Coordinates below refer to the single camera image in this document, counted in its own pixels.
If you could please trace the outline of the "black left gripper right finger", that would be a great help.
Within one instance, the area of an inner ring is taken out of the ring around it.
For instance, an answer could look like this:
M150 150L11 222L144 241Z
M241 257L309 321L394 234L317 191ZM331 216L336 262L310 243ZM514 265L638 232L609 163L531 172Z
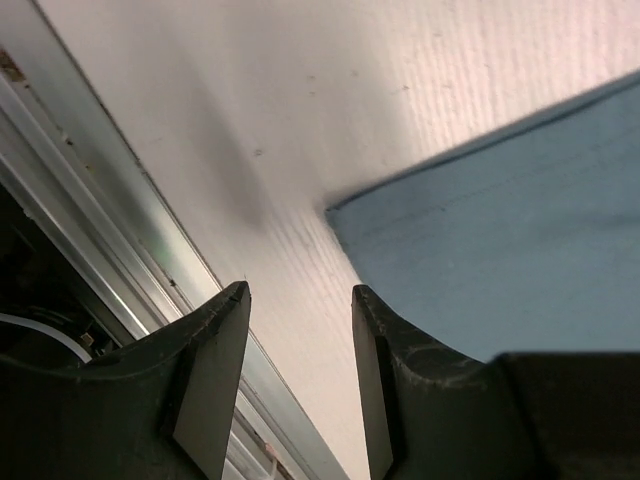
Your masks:
M352 291L352 329L371 478L549 478L498 362L442 343L367 285Z

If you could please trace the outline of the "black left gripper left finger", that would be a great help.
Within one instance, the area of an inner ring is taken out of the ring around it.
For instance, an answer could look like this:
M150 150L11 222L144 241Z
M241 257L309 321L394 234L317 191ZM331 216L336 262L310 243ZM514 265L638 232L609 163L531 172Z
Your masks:
M250 288L87 364L1 360L5 479L218 479L245 355Z

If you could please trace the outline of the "blue t shirt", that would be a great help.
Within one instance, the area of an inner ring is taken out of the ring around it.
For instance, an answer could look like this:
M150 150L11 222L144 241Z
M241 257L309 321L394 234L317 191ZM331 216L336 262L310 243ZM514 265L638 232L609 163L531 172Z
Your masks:
M360 280L479 360L639 346L639 77L331 207Z

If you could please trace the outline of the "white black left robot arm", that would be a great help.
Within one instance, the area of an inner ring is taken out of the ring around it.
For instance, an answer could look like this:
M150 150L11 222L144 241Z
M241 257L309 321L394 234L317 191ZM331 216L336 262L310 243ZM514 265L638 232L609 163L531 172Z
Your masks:
M278 459L239 446L234 400L248 336L237 282L148 337L100 355L58 281L1 307L5 479L227 479ZM481 364L352 294L369 472L374 479L542 479L546 463L508 364Z

